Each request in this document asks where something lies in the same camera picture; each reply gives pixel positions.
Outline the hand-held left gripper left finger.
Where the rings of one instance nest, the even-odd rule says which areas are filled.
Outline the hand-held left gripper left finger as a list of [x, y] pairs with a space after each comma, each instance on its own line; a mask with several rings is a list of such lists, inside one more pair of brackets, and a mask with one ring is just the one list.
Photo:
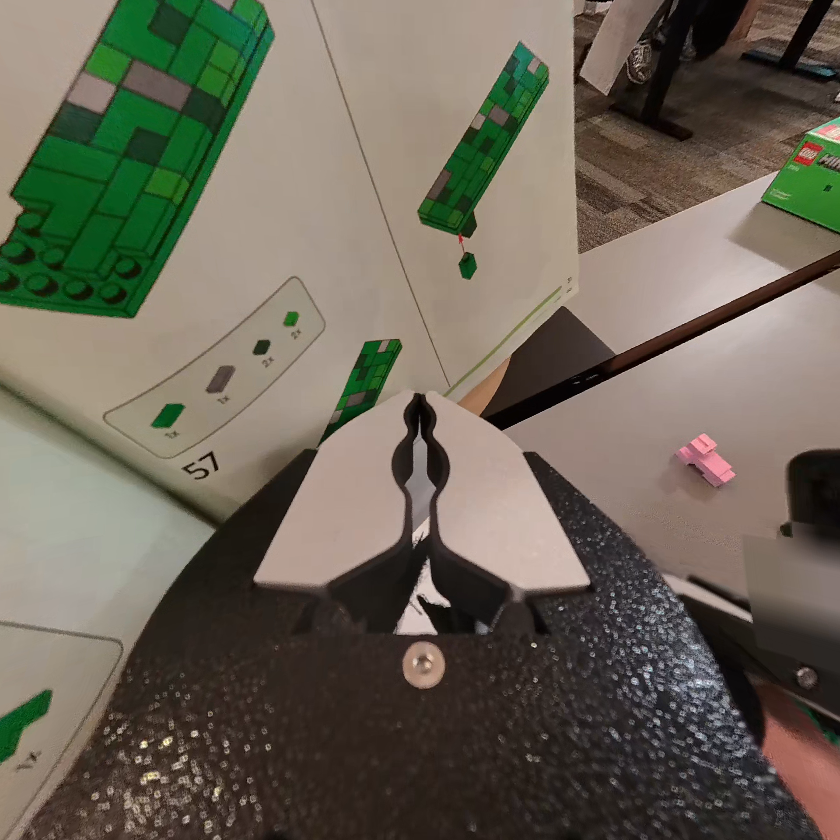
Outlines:
[[359, 586], [368, 597], [404, 575], [421, 405], [419, 394], [400, 392], [318, 447], [255, 573], [257, 586], [319, 595]]

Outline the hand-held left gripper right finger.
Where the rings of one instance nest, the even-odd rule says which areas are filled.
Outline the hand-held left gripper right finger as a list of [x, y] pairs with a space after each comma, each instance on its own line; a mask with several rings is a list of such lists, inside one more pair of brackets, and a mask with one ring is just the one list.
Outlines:
[[587, 589], [590, 577], [520, 447], [435, 392], [425, 404], [438, 590], [450, 601], [526, 601]]

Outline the brick building instruction booklet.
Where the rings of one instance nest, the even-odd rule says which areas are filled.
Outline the brick building instruction booklet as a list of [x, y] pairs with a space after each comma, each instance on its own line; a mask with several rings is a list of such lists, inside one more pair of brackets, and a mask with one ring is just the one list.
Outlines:
[[2, 2], [2, 834], [333, 423], [576, 292], [571, 2]]

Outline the person's right forearm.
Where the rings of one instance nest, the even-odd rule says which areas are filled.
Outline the person's right forearm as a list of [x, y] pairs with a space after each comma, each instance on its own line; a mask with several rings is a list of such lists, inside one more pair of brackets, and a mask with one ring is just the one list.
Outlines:
[[825, 839], [839, 838], [839, 751], [781, 689], [756, 689], [764, 714], [763, 753]]

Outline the pink toy brick pig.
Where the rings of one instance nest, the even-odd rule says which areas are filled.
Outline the pink toy brick pig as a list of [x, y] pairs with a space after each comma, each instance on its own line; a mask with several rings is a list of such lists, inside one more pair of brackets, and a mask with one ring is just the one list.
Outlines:
[[719, 455], [717, 443], [706, 434], [676, 450], [675, 456], [683, 465], [697, 470], [712, 487], [720, 488], [736, 477], [729, 462]]

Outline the green toy brick box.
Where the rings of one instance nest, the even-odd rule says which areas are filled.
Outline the green toy brick box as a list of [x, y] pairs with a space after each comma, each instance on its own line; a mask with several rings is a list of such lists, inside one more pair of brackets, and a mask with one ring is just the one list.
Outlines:
[[839, 118], [805, 133], [761, 201], [839, 233]]

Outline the black table leg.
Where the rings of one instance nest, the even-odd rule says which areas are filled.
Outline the black table leg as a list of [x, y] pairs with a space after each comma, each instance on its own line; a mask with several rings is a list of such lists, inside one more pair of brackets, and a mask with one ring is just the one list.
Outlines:
[[679, 68], [680, 56], [701, 1], [679, 1], [668, 23], [664, 47], [659, 51], [656, 67], [647, 85], [646, 99], [622, 96], [609, 106], [609, 111], [640, 123], [679, 142], [689, 140], [693, 132], [667, 119], [662, 111], [670, 85]]
[[806, 48], [833, 4], [834, 1], [811, 1], [781, 54], [775, 55], [762, 49], [750, 49], [740, 55], [740, 60], [812, 81], [822, 83], [837, 81], [837, 68], [804, 58]]

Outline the white hanging sheet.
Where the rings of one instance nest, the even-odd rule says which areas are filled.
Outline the white hanging sheet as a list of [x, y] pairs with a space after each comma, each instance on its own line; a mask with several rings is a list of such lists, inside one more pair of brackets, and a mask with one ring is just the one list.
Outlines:
[[602, 95], [609, 95], [632, 48], [661, 4], [613, 1], [584, 58], [580, 78]]

